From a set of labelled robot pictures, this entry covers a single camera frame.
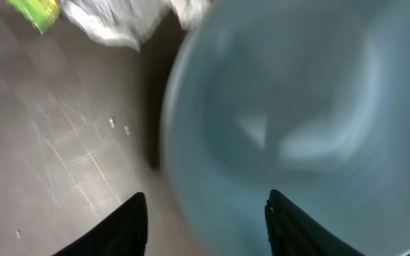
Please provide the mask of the yellow green snack wrapper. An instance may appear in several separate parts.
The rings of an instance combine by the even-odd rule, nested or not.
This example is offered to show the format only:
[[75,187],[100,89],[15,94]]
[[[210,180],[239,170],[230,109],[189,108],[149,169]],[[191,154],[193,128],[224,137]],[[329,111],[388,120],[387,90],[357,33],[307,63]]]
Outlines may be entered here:
[[24,18],[38,29],[41,34],[47,32],[61,13],[58,0],[7,0]]

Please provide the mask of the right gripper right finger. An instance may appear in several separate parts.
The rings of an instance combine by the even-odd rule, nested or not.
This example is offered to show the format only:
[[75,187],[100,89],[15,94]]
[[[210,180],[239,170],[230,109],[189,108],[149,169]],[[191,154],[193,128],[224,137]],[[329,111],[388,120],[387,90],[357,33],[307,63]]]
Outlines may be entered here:
[[275,189],[265,218],[273,256],[362,256]]

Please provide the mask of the light blue bowl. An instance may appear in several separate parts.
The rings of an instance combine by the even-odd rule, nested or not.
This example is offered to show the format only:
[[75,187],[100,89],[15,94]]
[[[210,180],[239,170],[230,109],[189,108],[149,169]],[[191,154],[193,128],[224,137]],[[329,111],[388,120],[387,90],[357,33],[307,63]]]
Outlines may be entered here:
[[269,255],[272,190],[364,255],[410,254],[410,0],[217,1],[185,38],[162,167],[211,255]]

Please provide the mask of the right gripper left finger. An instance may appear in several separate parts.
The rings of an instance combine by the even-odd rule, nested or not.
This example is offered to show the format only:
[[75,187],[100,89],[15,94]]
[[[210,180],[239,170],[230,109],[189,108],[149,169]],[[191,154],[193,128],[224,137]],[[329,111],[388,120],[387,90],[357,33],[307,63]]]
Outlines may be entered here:
[[55,256],[144,256],[147,238],[147,202],[137,192]]

